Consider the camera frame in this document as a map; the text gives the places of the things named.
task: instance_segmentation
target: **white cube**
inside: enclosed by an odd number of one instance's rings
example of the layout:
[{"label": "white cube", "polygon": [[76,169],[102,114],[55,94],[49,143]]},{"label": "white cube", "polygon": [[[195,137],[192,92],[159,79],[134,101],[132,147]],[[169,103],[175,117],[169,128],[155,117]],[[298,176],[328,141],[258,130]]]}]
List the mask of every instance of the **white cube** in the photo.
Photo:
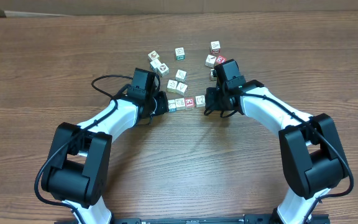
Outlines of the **white cube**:
[{"label": "white cube", "polygon": [[211,54],[217,54],[221,51],[221,44],[219,41],[212,41],[209,49],[211,49]]},{"label": "white cube", "polygon": [[196,107],[205,106],[205,96],[196,96]]},{"label": "white cube", "polygon": [[176,93],[177,92],[177,86],[178,86],[178,81],[168,80],[167,91],[169,91],[171,93]]},{"label": "white cube", "polygon": [[169,68],[165,63],[161,64],[157,70],[157,73],[162,77],[169,74]]},{"label": "white cube", "polygon": [[216,76],[215,69],[211,69],[211,73],[209,74],[209,79],[210,79],[211,81],[216,81],[217,76]]},{"label": "white cube", "polygon": [[184,98],[175,99],[175,103],[176,103],[176,105],[177,105],[177,110],[184,110],[184,109],[186,109],[185,99],[184,99]]},{"label": "white cube", "polygon": [[152,52],[149,53],[149,60],[152,62],[155,59],[159,59],[160,60],[160,56],[156,53],[155,50],[153,50]]},{"label": "white cube", "polygon": [[168,100],[169,112],[175,112],[177,110],[177,103],[175,100]]},{"label": "white cube", "polygon": [[159,59],[155,59],[154,61],[150,62],[150,67],[152,68],[152,70],[154,72],[157,73],[157,69],[159,68],[159,66],[161,66],[161,62]]},{"label": "white cube", "polygon": [[187,91],[187,85],[184,83],[179,83],[177,86],[177,93],[184,96],[186,91]]},{"label": "white cube", "polygon": [[186,81],[186,72],[178,69],[175,79],[178,80],[179,82],[185,82]]},{"label": "white cube", "polygon": [[175,49],[175,55],[177,56],[177,60],[185,59],[185,49],[183,47]]},{"label": "white cube", "polygon": [[208,55],[205,60],[205,66],[208,66],[209,68],[214,68],[215,61],[216,57],[214,55]]}]

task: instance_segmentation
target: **wire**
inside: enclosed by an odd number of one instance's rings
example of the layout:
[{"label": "wire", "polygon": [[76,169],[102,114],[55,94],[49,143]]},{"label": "wire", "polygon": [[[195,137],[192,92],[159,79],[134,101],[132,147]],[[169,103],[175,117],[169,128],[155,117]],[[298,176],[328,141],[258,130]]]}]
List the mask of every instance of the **wire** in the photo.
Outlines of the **wire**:
[{"label": "wire", "polygon": [[322,199],[324,198],[331,198],[331,197],[342,197],[345,195],[348,195],[350,192],[352,192],[353,187],[354,187],[354,178],[353,178],[353,174],[351,169],[349,168],[349,166],[346,164],[346,162],[344,161],[344,159],[342,158],[341,155],[339,155],[339,153],[337,152],[337,150],[334,148],[334,146],[332,146],[327,139],[324,138],[324,136],[322,136],[317,130],[315,130],[314,127],[312,127],[312,125],[310,125],[309,123],[307,123],[306,121],[302,120],[300,117],[298,117],[294,112],[290,111],[289,109],[287,109],[286,107],[284,107],[282,104],[280,104],[279,102],[277,102],[274,99],[271,99],[269,97],[267,97],[266,95],[256,95],[256,94],[250,94],[250,93],[243,93],[240,96],[250,96],[250,97],[257,97],[257,98],[262,98],[264,100],[268,100],[272,103],[274,103],[275,105],[277,105],[279,108],[281,108],[282,110],[284,110],[286,113],[288,113],[292,118],[295,118],[296,120],[298,120],[300,123],[304,124],[306,127],[308,127],[313,134],[317,135],[318,139],[322,142],[324,142],[325,145],[327,145],[337,156],[339,162],[341,162],[342,166],[345,168],[345,170],[347,171],[347,173],[349,174],[349,187],[347,188],[347,190],[345,190],[344,192],[341,193],[337,193],[337,194],[327,194],[327,195],[322,195],[319,197],[316,197],[316,200],[313,202],[312,206],[309,208],[308,213],[305,215],[304,219],[303,219],[303,223],[307,223],[308,217],[311,215],[311,213],[313,212],[314,208],[317,206],[318,202],[321,202]]},{"label": "wire", "polygon": [[35,192],[35,196],[37,196],[37,198],[43,202],[43,203],[46,203],[46,204],[49,204],[49,205],[55,205],[55,206],[62,206],[62,207],[66,207],[66,208],[70,208],[71,209],[71,212],[72,213],[75,213],[75,215],[78,217],[79,221],[81,224],[85,224],[85,221],[83,219],[83,217],[81,216],[81,213],[78,211],[78,209],[76,207],[74,207],[73,205],[70,205],[70,204],[65,204],[65,203],[62,203],[62,202],[54,202],[54,201],[51,201],[51,200],[47,200],[45,198],[43,198],[38,190],[39,188],[39,182],[40,182],[40,179],[41,179],[41,176],[46,168],[46,166],[50,163],[50,161],[52,161],[52,159],[57,155],[59,154],[59,152],[61,152],[69,143],[71,143],[74,139],[78,138],[79,136],[81,136],[82,134],[84,134],[87,130],[95,127],[96,125],[98,125],[100,122],[102,122],[104,119],[108,118],[110,115],[112,115],[116,110],[117,110],[117,107],[118,107],[118,102],[117,102],[117,99],[121,96],[121,94],[130,86],[130,84],[126,84],[124,85],[118,92],[117,94],[115,94],[114,96],[112,96],[111,94],[99,89],[98,87],[96,87],[94,85],[94,83],[102,78],[108,78],[108,77],[116,77],[116,78],[128,78],[128,79],[132,79],[132,77],[127,77],[127,76],[124,76],[124,75],[104,75],[104,76],[101,76],[101,77],[98,77],[98,78],[95,78],[92,83],[91,83],[91,86],[107,95],[108,97],[110,97],[112,100],[114,100],[115,102],[115,105],[113,107],[113,109],[111,109],[111,111],[109,111],[108,113],[106,113],[103,117],[101,117],[100,119],[96,119],[94,120],[94,122],[90,125],[88,125],[87,127],[81,129],[81,131],[79,131],[78,133],[76,133],[74,136],[72,136],[65,144],[63,144],[62,146],[60,146],[55,153],[52,154],[52,156],[49,157],[49,159],[47,159],[47,161],[45,161],[45,163],[42,165],[41,169],[38,171],[38,174],[35,178],[35,182],[34,182],[34,192]]}]

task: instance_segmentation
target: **wooden tabletop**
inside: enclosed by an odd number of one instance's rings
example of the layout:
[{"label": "wooden tabletop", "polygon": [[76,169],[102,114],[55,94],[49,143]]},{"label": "wooden tabletop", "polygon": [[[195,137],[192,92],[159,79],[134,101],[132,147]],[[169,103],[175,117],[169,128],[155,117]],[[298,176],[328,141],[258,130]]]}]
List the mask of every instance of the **wooden tabletop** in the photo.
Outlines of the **wooden tabletop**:
[{"label": "wooden tabletop", "polygon": [[[204,66],[213,40],[247,80],[335,120],[356,186],[315,212],[328,213],[332,223],[358,223],[358,12],[352,11],[0,19],[0,223],[72,218],[66,208],[39,202],[33,186],[56,127],[108,105],[91,80],[149,69],[147,54],[156,50],[170,69],[163,90],[181,69],[188,72],[187,96],[203,95],[215,84]],[[184,61],[175,60],[177,47],[185,48]],[[112,78],[97,86],[115,93],[125,83]],[[112,145],[108,176],[103,197],[116,217],[271,213],[288,189],[272,133],[245,116],[206,117],[201,109],[127,130]]]}]

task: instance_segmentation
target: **red cube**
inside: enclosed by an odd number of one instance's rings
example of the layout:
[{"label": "red cube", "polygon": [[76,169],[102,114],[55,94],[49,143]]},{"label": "red cube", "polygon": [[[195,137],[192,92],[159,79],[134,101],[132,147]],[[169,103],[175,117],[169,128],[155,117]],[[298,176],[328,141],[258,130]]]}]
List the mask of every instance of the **red cube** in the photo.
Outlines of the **red cube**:
[{"label": "red cube", "polygon": [[193,98],[185,98],[185,106],[186,110],[192,110],[195,107],[194,99]]},{"label": "red cube", "polygon": [[225,61],[226,61],[226,58],[219,55],[215,62],[216,62],[216,65],[219,65],[220,63],[223,63]]}]

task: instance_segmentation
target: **white arm segment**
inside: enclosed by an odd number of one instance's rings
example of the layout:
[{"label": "white arm segment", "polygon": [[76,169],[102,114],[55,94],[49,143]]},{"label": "white arm segment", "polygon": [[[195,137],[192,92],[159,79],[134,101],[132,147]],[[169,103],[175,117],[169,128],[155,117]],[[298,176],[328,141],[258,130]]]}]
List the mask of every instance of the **white arm segment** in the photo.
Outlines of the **white arm segment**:
[{"label": "white arm segment", "polygon": [[278,206],[277,213],[284,224],[301,224],[305,215],[308,213],[309,208],[312,206],[316,197],[326,195],[330,189],[323,189],[316,192],[312,198],[305,200],[299,197],[292,191],[291,188],[284,198],[284,201]]},{"label": "white arm segment", "polygon": [[[117,102],[117,110],[112,115],[100,122],[97,126],[89,129],[89,131],[92,131],[94,133],[103,132],[106,134],[110,134],[112,136],[112,142],[114,142],[121,133],[136,124],[138,107],[135,106],[133,103],[125,100],[117,100]],[[116,103],[113,100],[110,101],[110,105],[106,109],[102,110],[102,112],[97,114],[95,117],[87,121],[81,122],[78,125],[81,128],[87,127],[88,125],[92,124],[96,119],[100,119],[101,117],[109,113],[115,105]],[[78,155],[86,157],[88,153],[80,151]],[[110,223],[112,213],[106,208],[102,197],[100,197],[100,199],[95,205],[89,206],[89,208],[83,208],[80,204],[69,200],[64,200],[63,203],[69,203],[74,205],[80,212],[86,224]]]},{"label": "white arm segment", "polygon": [[[308,121],[312,115],[304,113],[294,109],[290,105],[279,100],[269,92],[266,87],[254,88],[253,90],[247,91],[247,93],[256,95],[266,95],[279,102],[281,105],[286,107],[292,112],[295,112],[304,121]],[[269,129],[274,135],[278,137],[278,131],[284,129],[288,125],[296,126],[300,124],[299,121],[293,119],[289,114],[284,112],[281,108],[276,106],[274,103],[264,100],[262,98],[256,98],[251,96],[241,97],[241,108],[244,114],[250,118],[254,118]]]},{"label": "white arm segment", "polygon": [[[112,136],[112,141],[114,142],[118,136],[123,133],[126,129],[133,127],[136,124],[137,118],[137,110],[138,107],[133,103],[125,101],[125,100],[117,100],[118,107],[117,110],[110,115],[108,118],[100,122],[97,126],[89,129],[94,133],[103,132],[106,134],[110,134]],[[100,119],[105,114],[110,112],[116,103],[114,100],[110,101],[110,105],[102,110],[95,117],[81,122],[77,125],[81,126],[81,128],[87,127],[92,124],[96,119]]]}]

